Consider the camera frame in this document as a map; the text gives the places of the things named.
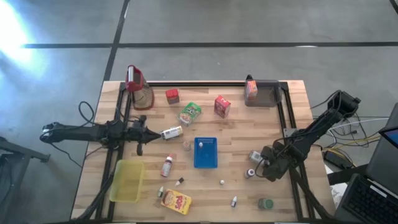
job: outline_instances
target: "wooden table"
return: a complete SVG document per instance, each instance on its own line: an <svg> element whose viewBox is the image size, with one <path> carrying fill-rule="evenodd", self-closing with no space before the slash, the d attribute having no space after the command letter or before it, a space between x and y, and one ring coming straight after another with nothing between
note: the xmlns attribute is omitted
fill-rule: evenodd
<svg viewBox="0 0 398 224"><path fill-rule="evenodd" d="M312 122L312 114L304 82L301 80L287 82L297 126L305 128ZM104 82L96 122L104 123L113 119L119 84L120 82ZM168 89L170 87L154 87L154 107L147 111L131 110L131 115L146 114L148 128L161 131L178 125L177 114L190 101L202 107L202 114L193 125L188 128L183 127L182 137L167 142L157 139L143 146L142 157L136 154L136 143L126 143L123 159L144 161L146 172L140 201L116 203L113 220L116 222L296 221L288 172L275 182L269 182L265 178L243 177L247 169L255 167L248 159L250 151L261 151L263 146L272 144L275 139L282 136L277 107L245 106L242 87L181 87L180 103L169 105L165 97L165 90ZM231 102L231 110L226 119L213 112L214 100L218 95L224 96ZM184 151L182 143L184 140L193 141L197 136L217 138L217 169L193 167L193 150ZM87 153L98 146L98 143L89 143ZM170 153L174 158L173 166L169 177L164 178L160 176L160 170ZM103 150L92 154L85 161L72 218L79 216L98 193L105 158L106 150ZM335 207L319 148L312 148L305 161L305 167L312 192L326 210L333 214ZM185 182L174 187L174 183L180 177L183 177ZM220 185L221 179L225 181L224 185ZM160 205L157 191L161 186L191 196L193 203L188 215L181 215ZM238 202L237 206L232 208L230 203L234 196L238 197ZM274 209L264 211L257 208L259 198L263 197L273 199ZM108 202L106 198L104 217L108 211ZM306 210L303 194L301 202L303 210Z"/></svg>

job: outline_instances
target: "small red box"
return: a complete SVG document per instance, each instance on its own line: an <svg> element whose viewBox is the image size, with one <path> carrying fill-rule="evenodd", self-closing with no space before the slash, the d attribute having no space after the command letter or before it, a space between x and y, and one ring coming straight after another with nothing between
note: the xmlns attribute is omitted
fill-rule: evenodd
<svg viewBox="0 0 398 224"><path fill-rule="evenodd" d="M225 118L229 113L231 103L228 102L224 97L218 96L214 103L214 112Z"/></svg>
<svg viewBox="0 0 398 224"><path fill-rule="evenodd" d="M167 90L166 98L169 104L178 103L180 101L178 90L177 89Z"/></svg>

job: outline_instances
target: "black floor stripe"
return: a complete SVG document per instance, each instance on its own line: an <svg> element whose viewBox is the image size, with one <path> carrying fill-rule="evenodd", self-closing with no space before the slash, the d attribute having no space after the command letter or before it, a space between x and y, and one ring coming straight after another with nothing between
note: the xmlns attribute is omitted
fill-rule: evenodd
<svg viewBox="0 0 398 224"><path fill-rule="evenodd" d="M123 2L123 7L122 7L122 11L120 13L120 18L119 18L119 23L118 23L118 28L116 29L116 33L114 35L113 45L112 45L111 53L109 55L108 63L106 64L103 81L109 81L109 79L111 78L113 63L114 63L114 59L116 57L116 52L118 51L118 44L120 41L120 36L122 35L123 25L124 25L124 21L126 20L127 7L129 6L129 3L130 3L130 0L124 0L124 2Z"/></svg>
<svg viewBox="0 0 398 224"><path fill-rule="evenodd" d="M24 44L25 49L91 49L111 48L112 44Z"/></svg>
<svg viewBox="0 0 398 224"><path fill-rule="evenodd" d="M224 47L398 47L398 42L202 42L202 43L128 43L124 49L224 48Z"/></svg>
<svg viewBox="0 0 398 224"><path fill-rule="evenodd" d="M394 10L396 11L396 13L398 14L398 4L397 4L396 0L390 0L390 3L392 5L392 7L394 8Z"/></svg>

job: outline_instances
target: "green jar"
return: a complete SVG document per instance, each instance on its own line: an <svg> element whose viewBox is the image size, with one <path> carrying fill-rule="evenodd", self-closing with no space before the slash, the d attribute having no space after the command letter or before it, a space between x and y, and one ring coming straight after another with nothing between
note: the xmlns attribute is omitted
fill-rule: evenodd
<svg viewBox="0 0 398 224"><path fill-rule="evenodd" d="M271 199L260 198L259 208L260 209L272 209L274 207L274 201Z"/></svg>

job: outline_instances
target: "yellow plastic bin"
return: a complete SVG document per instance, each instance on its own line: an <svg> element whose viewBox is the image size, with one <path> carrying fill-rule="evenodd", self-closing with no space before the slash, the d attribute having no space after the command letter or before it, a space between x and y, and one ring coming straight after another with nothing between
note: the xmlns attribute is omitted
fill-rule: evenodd
<svg viewBox="0 0 398 224"><path fill-rule="evenodd" d="M111 186L109 199L112 202L138 202L141 196L144 178L144 163L140 161L120 160Z"/></svg>

